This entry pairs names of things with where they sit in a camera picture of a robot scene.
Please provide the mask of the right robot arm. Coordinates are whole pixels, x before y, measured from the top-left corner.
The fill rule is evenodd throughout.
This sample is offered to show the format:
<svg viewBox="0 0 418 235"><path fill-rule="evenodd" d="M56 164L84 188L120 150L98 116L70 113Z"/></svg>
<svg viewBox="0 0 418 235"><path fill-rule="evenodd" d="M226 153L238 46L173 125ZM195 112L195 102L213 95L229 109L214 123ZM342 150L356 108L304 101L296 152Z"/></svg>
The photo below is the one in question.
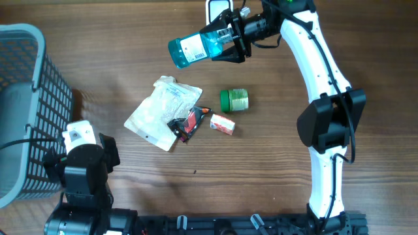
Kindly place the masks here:
<svg viewBox="0 0 418 235"><path fill-rule="evenodd" d="M231 48L220 61L242 63L260 40L279 35L290 47L306 84L309 104L297 119L297 131L308 148L312 190L305 214L278 217L277 234L367 234L365 215L347 212L342 202L342 168L352 164L355 131L366 103L336 66L323 38L313 1L263 1L262 13L225 9L203 33L232 29Z"/></svg>

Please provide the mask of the white snack pouch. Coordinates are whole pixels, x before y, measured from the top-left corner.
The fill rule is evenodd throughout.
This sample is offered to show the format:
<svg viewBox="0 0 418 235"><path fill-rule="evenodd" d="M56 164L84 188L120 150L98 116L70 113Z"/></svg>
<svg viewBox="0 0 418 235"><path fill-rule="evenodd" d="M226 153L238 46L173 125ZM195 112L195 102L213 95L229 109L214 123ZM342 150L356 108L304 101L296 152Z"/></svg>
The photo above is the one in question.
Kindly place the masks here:
<svg viewBox="0 0 418 235"><path fill-rule="evenodd" d="M161 76L153 86L152 94L128 117L124 127L169 151L177 137L168 122L185 118L202 95L202 89L178 83L172 76Z"/></svg>

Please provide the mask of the green lidded jar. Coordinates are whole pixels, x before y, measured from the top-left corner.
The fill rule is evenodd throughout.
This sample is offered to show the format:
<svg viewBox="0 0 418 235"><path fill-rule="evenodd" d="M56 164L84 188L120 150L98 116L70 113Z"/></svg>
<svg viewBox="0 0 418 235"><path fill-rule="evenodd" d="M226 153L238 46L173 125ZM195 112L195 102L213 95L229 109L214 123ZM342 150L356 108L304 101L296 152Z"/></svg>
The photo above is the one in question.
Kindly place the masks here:
<svg viewBox="0 0 418 235"><path fill-rule="evenodd" d="M222 112L237 112L249 108L248 91L246 89L228 89L219 92Z"/></svg>

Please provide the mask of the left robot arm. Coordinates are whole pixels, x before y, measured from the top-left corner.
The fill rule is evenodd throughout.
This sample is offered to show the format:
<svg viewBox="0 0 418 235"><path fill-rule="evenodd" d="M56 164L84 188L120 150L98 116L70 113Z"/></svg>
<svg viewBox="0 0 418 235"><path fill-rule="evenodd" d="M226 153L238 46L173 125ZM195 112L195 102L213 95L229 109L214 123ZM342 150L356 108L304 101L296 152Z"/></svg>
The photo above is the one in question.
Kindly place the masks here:
<svg viewBox="0 0 418 235"><path fill-rule="evenodd" d="M50 148L42 159L48 179L60 183L59 203L44 225L44 233L133 234L138 213L114 209L107 180L120 164L116 141L99 134L101 145L81 144L69 153Z"/></svg>

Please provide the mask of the teal Listerine mouthwash bottle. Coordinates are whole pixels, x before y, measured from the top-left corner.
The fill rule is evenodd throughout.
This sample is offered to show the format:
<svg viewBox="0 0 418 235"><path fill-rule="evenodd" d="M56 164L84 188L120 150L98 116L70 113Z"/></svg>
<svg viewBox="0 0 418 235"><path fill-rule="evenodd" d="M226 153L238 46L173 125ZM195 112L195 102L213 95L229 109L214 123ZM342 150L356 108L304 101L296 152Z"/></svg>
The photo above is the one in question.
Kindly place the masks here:
<svg viewBox="0 0 418 235"><path fill-rule="evenodd" d="M221 55L223 45L232 41L233 30L229 27L174 39L168 43L168 49L174 64L183 69L192 63Z"/></svg>

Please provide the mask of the red Kleenex tissue pack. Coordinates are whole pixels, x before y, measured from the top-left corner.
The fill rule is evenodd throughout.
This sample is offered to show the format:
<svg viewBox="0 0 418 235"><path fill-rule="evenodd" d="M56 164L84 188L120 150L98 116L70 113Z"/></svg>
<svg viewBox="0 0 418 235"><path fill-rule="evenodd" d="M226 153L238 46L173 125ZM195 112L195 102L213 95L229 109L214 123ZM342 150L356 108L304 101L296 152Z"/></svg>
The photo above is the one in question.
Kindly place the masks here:
<svg viewBox="0 0 418 235"><path fill-rule="evenodd" d="M235 128L235 122L223 116L213 114L210 119L210 128L232 135Z"/></svg>

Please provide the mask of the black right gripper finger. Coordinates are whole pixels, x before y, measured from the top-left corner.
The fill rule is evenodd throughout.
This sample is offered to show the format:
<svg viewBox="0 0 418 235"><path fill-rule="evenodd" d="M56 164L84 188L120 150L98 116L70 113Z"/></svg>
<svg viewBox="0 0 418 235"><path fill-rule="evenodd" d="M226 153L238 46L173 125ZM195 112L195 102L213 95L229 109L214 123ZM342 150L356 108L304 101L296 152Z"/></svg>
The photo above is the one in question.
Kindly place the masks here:
<svg viewBox="0 0 418 235"><path fill-rule="evenodd" d="M199 33L209 33L217 30L222 30L228 28L228 25L232 21L233 12L231 9L226 9L217 16L214 21L212 21L207 26L203 27Z"/></svg>
<svg viewBox="0 0 418 235"><path fill-rule="evenodd" d="M212 61L226 61L231 63L245 62L246 48L234 45L223 51L220 55L212 58Z"/></svg>

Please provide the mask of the dark red snack packet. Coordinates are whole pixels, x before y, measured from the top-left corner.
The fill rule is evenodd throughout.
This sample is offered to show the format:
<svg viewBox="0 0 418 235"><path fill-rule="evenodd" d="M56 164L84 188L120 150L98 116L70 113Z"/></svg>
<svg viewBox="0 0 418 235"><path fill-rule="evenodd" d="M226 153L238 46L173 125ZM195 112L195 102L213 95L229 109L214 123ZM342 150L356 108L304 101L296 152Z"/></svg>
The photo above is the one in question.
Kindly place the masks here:
<svg viewBox="0 0 418 235"><path fill-rule="evenodd" d="M204 116L211 111L212 109L208 107L194 106L189 110L187 117L172 119L167 123L167 126L183 143L187 143L201 124Z"/></svg>

